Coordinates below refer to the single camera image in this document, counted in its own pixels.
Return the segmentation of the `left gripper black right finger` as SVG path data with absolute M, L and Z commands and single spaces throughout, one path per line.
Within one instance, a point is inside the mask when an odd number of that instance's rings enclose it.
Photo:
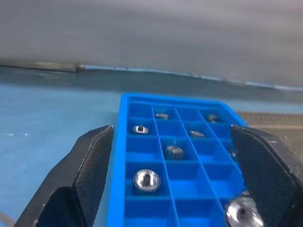
M 246 187 L 267 227 L 303 225 L 303 164 L 279 137 L 234 125 L 231 135 Z

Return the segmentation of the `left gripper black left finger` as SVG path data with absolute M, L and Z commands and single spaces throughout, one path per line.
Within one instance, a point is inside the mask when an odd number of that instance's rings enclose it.
M 114 127 L 80 136 L 45 177 L 17 227 L 91 227 L 106 185 Z

